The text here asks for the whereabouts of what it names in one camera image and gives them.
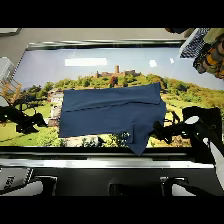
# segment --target display screen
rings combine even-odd
[[[48,127],[34,125],[37,132],[24,134],[8,120],[0,126],[0,146],[125,147],[125,133],[59,138],[64,90],[129,88],[160,82],[166,119],[172,120],[172,111],[183,119],[182,109],[189,106],[217,106],[224,116],[223,80],[209,73],[198,74],[193,59],[180,58],[178,52],[175,47],[26,51],[13,77],[14,86],[21,84],[16,99],[26,98],[23,112],[32,116],[36,110]],[[189,147],[190,141],[178,136],[167,145],[150,137],[147,145],[168,146]]]

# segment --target white wall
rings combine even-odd
[[[0,33],[16,32],[18,28],[0,28]]]

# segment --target cloth fold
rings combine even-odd
[[[59,137],[128,132],[126,145],[141,155],[153,124],[164,122],[166,104],[160,83],[101,90],[66,90]]]

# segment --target sky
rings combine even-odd
[[[171,47],[26,51],[14,78],[22,83],[24,89],[33,85],[44,86],[46,82],[57,82],[64,78],[77,79],[78,76],[95,75],[97,71],[114,72],[114,66],[119,65],[120,72],[136,70],[137,73],[141,72],[144,75],[166,76],[201,87],[224,90],[223,80],[209,73],[198,74],[192,66],[193,60],[179,58],[178,51],[179,48]],[[78,66],[77,63],[76,65],[73,63],[73,66],[67,66],[65,63],[66,59],[84,58],[101,59],[103,63],[91,66],[85,66],[85,63]]]

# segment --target clothing pile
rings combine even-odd
[[[199,74],[209,72],[224,79],[224,28],[198,28],[189,40],[180,57],[195,58],[193,67]]]
[[[141,155],[154,122],[164,123],[166,104],[160,89],[160,83],[154,83],[129,88],[65,90],[59,137],[127,132],[125,144]]]

